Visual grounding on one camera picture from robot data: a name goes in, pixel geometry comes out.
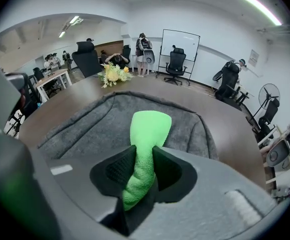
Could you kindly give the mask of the yellow flower bouquet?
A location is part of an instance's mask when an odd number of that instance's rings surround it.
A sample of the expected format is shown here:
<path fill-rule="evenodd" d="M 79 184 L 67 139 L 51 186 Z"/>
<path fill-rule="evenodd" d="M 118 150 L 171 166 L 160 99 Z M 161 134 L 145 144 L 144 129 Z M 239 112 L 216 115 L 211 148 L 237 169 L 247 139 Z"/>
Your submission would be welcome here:
<path fill-rule="evenodd" d="M 119 65 L 113 65 L 111 62 L 101 64 L 101 66 L 103 70 L 97 73 L 97 76 L 102 82 L 102 88 L 115 86 L 117 82 L 126 82 L 134 77 L 126 66 L 120 68 Z"/>

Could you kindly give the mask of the black standing fan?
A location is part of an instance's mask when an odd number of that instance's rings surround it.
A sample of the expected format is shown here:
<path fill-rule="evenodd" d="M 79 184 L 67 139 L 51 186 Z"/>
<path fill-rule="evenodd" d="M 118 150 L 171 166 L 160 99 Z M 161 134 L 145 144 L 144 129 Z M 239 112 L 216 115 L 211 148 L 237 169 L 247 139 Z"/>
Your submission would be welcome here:
<path fill-rule="evenodd" d="M 276 85 L 267 83 L 261 87 L 258 93 L 259 109 L 247 121 L 252 124 L 257 113 L 263 109 L 266 110 L 270 102 L 278 102 L 280 104 L 280 92 Z"/>

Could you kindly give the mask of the whiteboard on wheeled stand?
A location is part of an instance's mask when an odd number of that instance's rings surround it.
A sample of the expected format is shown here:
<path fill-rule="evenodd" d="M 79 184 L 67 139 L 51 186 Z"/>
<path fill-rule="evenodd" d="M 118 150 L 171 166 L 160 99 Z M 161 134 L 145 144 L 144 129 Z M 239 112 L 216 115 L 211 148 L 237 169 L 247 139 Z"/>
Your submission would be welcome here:
<path fill-rule="evenodd" d="M 179 30 L 164 29 L 162 33 L 162 42 L 160 46 L 156 76 L 160 74 L 168 74 L 166 72 L 166 63 L 170 62 L 170 52 L 173 51 L 175 47 L 181 48 L 184 49 L 184 53 L 186 54 L 186 59 L 183 65 L 187 66 L 187 69 L 184 75 L 178 77 L 178 79 L 180 80 L 183 78 L 187 81 L 187 84 L 190 85 L 191 76 L 198 55 L 199 43 L 200 36 L 197 34 Z"/>

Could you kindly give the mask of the grey backpack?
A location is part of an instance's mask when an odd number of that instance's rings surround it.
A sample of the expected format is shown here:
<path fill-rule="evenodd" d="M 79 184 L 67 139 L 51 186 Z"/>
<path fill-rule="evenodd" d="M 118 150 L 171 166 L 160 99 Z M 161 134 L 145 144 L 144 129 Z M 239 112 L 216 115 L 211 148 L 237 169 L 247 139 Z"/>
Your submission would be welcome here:
<path fill-rule="evenodd" d="M 46 159 L 67 159 L 128 146 L 133 114 L 148 110 L 172 118 L 165 147 L 219 159 L 210 130 L 200 115 L 169 100 L 132 91 L 112 92 L 90 103 L 50 130 L 38 149 Z"/>

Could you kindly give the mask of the round white table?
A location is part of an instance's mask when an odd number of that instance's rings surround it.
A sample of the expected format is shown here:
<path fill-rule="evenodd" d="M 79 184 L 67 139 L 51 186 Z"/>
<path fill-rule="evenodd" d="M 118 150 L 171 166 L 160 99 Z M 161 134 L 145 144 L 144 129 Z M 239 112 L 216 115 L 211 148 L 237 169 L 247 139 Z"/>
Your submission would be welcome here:
<path fill-rule="evenodd" d="M 238 105 L 242 105 L 246 99 L 254 97 L 254 95 L 241 84 L 237 83 L 235 87 L 236 103 L 238 103 Z"/>

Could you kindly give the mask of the wall poster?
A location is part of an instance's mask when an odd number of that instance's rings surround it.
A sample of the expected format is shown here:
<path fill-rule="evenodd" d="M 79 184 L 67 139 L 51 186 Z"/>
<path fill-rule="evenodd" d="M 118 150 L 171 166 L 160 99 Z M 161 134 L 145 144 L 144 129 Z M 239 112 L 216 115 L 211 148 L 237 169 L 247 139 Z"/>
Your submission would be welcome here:
<path fill-rule="evenodd" d="M 250 56 L 249 56 L 249 59 L 248 59 L 248 63 L 251 66 L 256 67 L 257 62 L 258 62 L 258 58 L 259 58 L 259 54 L 256 51 L 251 50 Z"/>

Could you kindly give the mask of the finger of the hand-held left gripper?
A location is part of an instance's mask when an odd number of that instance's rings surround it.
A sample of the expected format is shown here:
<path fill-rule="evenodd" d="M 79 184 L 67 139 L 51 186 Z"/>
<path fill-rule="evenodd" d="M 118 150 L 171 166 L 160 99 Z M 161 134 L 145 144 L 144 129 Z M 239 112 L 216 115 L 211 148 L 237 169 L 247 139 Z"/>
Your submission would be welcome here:
<path fill-rule="evenodd" d="M 5 77 L 22 95 L 27 96 L 29 94 L 28 75 L 26 73 L 11 72 L 6 73 Z"/>

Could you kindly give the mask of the green cloth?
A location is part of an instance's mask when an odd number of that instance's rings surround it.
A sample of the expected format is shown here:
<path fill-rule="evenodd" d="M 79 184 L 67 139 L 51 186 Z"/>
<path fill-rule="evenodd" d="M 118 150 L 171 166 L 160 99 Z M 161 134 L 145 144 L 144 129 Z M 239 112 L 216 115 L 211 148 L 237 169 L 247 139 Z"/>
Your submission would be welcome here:
<path fill-rule="evenodd" d="M 130 142 L 136 148 L 134 171 L 122 191 L 123 208 L 131 210 L 152 187 L 154 172 L 153 148 L 163 146 L 172 125 L 171 116 L 143 110 L 133 114 Z"/>

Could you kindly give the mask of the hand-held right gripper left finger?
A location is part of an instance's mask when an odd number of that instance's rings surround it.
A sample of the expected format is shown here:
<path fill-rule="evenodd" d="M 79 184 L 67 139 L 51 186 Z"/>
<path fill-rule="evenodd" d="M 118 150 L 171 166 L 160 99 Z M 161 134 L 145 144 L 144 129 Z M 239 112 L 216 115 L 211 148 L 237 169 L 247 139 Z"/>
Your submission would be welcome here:
<path fill-rule="evenodd" d="M 124 221 L 122 191 L 133 173 L 134 146 L 90 157 L 46 161 L 32 152 L 35 176 L 56 215 L 78 220 Z"/>

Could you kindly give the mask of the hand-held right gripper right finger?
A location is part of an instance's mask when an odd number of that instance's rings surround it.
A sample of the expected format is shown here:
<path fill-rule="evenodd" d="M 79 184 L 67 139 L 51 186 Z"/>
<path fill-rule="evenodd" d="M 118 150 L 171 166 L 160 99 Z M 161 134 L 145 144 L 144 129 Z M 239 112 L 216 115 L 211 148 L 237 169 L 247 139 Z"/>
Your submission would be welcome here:
<path fill-rule="evenodd" d="M 132 233 L 134 240 L 229 240 L 257 225 L 276 201 L 261 187 L 217 160 L 164 151 L 190 163 L 197 181 L 176 203 L 157 203 Z"/>

